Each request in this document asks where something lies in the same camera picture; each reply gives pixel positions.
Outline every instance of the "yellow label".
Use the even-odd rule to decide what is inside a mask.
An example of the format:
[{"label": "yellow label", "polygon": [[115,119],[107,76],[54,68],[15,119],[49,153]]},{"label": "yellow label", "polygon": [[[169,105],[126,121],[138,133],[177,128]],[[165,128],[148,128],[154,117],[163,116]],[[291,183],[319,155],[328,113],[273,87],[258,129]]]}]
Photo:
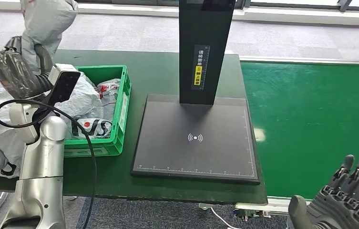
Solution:
[{"label": "yellow label", "polygon": [[200,86],[200,80],[202,79],[202,66],[196,66],[195,69],[195,81],[194,85]]}]

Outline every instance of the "black cable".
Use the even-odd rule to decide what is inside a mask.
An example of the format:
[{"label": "black cable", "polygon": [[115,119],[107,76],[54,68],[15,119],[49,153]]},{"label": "black cable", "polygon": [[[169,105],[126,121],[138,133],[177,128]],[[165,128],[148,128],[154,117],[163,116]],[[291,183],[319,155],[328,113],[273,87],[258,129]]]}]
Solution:
[{"label": "black cable", "polygon": [[[93,165],[93,180],[92,180],[92,193],[91,193],[90,207],[88,209],[88,214],[87,214],[87,218],[85,220],[84,226],[82,227],[83,229],[87,228],[88,221],[90,220],[90,216],[91,216],[91,212],[92,212],[93,200],[94,200],[94,197],[95,197],[97,172],[96,172],[95,153],[93,152],[92,143],[91,143],[90,137],[88,136],[86,130],[74,118],[72,118],[71,116],[69,116],[68,114],[63,112],[62,110],[60,110],[60,109],[58,109],[58,108],[56,108],[54,106],[50,106],[50,105],[47,105],[47,104],[44,104],[42,102],[38,102],[38,101],[35,101],[35,100],[28,100],[28,99],[12,99],[12,100],[8,100],[8,101],[3,102],[3,103],[0,104],[0,109],[2,107],[4,107],[5,105],[12,104],[12,103],[33,104],[33,105],[40,105],[40,106],[47,107],[48,109],[50,109],[52,111],[56,111],[56,112],[64,115],[68,119],[70,119],[71,122],[73,122],[76,126],[78,126],[78,128],[80,128],[82,133],[85,135],[85,138],[87,139],[87,142],[88,142],[89,149],[91,151],[91,158],[92,158],[92,165]],[[24,127],[28,127],[28,126],[31,126],[31,125],[38,124],[40,121],[42,121],[45,118],[46,117],[42,115],[40,117],[40,119],[32,121],[32,122],[27,123],[27,124],[23,124],[23,125],[12,125],[12,124],[5,123],[5,122],[3,122],[1,120],[0,120],[0,124],[5,126],[5,127],[9,127],[9,128],[24,128]]]}]

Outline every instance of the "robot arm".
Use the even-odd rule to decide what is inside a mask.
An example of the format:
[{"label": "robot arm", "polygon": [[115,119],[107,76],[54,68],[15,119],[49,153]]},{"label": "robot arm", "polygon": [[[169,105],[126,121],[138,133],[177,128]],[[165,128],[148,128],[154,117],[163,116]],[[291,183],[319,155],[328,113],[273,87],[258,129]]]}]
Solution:
[{"label": "robot arm", "polygon": [[[41,74],[34,75],[21,56],[20,39],[11,38],[0,51],[0,82],[4,88],[15,99],[33,97],[49,106],[67,101],[80,72],[68,64],[52,65],[46,50],[36,45]],[[50,91],[47,96],[42,94],[46,91]],[[25,125],[17,131],[26,148],[14,200],[0,229],[64,229],[62,184],[67,125],[58,116],[48,116],[49,109],[28,101],[20,100],[10,107],[12,125]],[[9,125],[1,120],[0,124]]]},{"label": "robot arm", "polygon": [[307,206],[294,196],[289,215],[295,229],[359,229],[359,164],[349,175],[354,157],[345,161]]},{"label": "robot arm", "polygon": [[[79,77],[80,72],[71,65],[54,65],[49,76],[54,87],[42,102],[53,106],[68,100]],[[16,103],[10,108],[10,119],[13,125],[26,125],[48,113],[33,104]],[[58,116],[48,116],[41,123],[17,131],[27,146],[14,200],[0,229],[64,229],[62,185],[67,125]]]}]

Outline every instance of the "wireless symbol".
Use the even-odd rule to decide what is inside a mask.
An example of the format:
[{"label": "wireless symbol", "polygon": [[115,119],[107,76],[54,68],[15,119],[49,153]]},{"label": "wireless symbol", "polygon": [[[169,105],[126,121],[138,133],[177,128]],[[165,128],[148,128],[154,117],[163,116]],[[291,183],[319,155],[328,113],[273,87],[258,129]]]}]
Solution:
[{"label": "wireless symbol", "polygon": [[190,141],[190,142],[192,142],[192,141],[202,142],[203,141],[203,136],[202,135],[193,136],[192,134],[189,134],[188,135],[188,141]]}]

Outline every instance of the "black vertical column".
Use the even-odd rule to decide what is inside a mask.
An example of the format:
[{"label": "black vertical column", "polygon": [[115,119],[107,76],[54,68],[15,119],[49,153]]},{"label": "black vertical column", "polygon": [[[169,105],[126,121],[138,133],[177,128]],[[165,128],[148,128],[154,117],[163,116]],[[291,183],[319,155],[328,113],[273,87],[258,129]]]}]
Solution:
[{"label": "black vertical column", "polygon": [[179,1],[180,103],[214,103],[234,4],[235,0]]}]

